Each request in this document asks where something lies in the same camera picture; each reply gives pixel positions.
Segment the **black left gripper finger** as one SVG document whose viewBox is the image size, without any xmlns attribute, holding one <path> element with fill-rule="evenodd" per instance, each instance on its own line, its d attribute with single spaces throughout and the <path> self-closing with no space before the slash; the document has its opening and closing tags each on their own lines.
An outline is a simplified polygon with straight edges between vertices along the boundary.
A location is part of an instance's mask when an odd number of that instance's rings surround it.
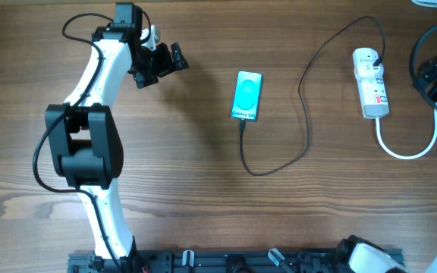
<svg viewBox="0 0 437 273">
<path fill-rule="evenodd" d="M 174 53 L 165 43 L 160 43 L 157 46 L 156 54 L 156 74 L 158 76 L 166 76 L 174 72 Z"/>
<path fill-rule="evenodd" d="M 182 54 L 181 48 L 177 42 L 171 44 L 172 64 L 176 71 L 182 71 L 189 68 L 189 64 Z"/>
</svg>

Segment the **teal screen smartphone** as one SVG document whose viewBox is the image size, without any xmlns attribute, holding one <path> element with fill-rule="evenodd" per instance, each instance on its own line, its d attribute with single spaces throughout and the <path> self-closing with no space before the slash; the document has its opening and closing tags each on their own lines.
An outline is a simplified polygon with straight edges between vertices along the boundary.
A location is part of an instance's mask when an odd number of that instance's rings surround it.
<svg viewBox="0 0 437 273">
<path fill-rule="evenodd" d="M 256 72 L 239 71 L 231 106 L 231 117 L 255 121 L 259 110 L 259 99 L 263 75 Z"/>
</svg>

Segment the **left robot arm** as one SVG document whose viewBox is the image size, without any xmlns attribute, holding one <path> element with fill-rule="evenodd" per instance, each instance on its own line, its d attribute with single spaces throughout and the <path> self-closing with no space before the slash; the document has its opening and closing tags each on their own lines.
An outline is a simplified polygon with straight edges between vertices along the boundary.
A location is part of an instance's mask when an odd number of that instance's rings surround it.
<svg viewBox="0 0 437 273">
<path fill-rule="evenodd" d="M 77 87 L 61 104 L 49 105 L 46 131 L 33 154 L 36 182 L 54 192 L 39 176 L 38 161 L 49 143 L 55 173 L 67 181 L 64 193 L 82 201 L 92 228 L 95 249 L 69 262 L 71 272 L 148 272 L 124 219 L 118 178 L 124 148 L 112 106 L 126 74 L 137 88 L 189 67 L 178 43 L 159 40 L 155 26 L 143 28 L 148 14 L 132 2 L 119 2 L 108 24 L 97 27 L 86 44 L 90 60 Z"/>
</svg>

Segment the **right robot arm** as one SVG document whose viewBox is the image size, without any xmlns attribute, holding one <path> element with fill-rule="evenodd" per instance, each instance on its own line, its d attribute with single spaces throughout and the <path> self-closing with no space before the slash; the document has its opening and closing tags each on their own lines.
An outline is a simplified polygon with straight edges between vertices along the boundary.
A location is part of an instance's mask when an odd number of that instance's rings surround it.
<svg viewBox="0 0 437 273">
<path fill-rule="evenodd" d="M 414 155 L 400 155 L 391 151 L 382 139 L 381 118 L 389 113 L 388 97 L 383 80 L 384 67 L 378 52 L 371 48 L 356 49 L 353 54 L 354 76 L 360 95 L 360 104 L 365 119 L 376 123 L 376 137 L 379 145 L 390 156 L 401 160 L 414 160 L 430 151 L 437 140 L 437 111 L 433 111 L 433 135 L 428 146 Z M 406 272 L 386 251 L 359 238 L 343 240 L 338 246 L 338 262 L 344 262 L 352 272 Z M 437 272 L 437 256 L 427 269 Z"/>
</svg>

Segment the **white USB charger plug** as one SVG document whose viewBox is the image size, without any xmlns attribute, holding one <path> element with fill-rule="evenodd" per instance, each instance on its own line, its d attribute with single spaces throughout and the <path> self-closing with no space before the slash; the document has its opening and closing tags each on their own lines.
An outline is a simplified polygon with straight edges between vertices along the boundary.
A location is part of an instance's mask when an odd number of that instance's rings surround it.
<svg viewBox="0 0 437 273">
<path fill-rule="evenodd" d="M 383 74 L 382 64 L 374 65 L 371 61 L 360 61 L 354 65 L 354 75 L 357 81 L 382 78 Z"/>
</svg>

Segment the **white power strip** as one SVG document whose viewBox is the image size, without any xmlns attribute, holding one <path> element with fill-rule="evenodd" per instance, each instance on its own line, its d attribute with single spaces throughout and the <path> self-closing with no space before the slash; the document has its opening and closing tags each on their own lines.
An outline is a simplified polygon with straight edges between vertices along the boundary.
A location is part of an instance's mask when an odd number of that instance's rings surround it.
<svg viewBox="0 0 437 273">
<path fill-rule="evenodd" d="M 354 65 L 360 61 L 371 61 L 376 64 L 379 54 L 371 48 L 358 48 L 353 54 Z M 382 118 L 389 113 L 388 97 L 383 77 L 357 81 L 360 105 L 366 119 Z"/>
</svg>

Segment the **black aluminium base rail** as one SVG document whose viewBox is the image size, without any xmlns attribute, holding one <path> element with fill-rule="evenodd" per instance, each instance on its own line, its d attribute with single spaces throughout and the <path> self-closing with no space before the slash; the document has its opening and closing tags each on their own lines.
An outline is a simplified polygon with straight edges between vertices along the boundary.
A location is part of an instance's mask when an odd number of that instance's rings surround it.
<svg viewBox="0 0 437 273">
<path fill-rule="evenodd" d="M 141 251 L 142 272 L 349 272 L 344 260 L 334 263 L 334 249 L 302 251 L 201 252 Z"/>
</svg>

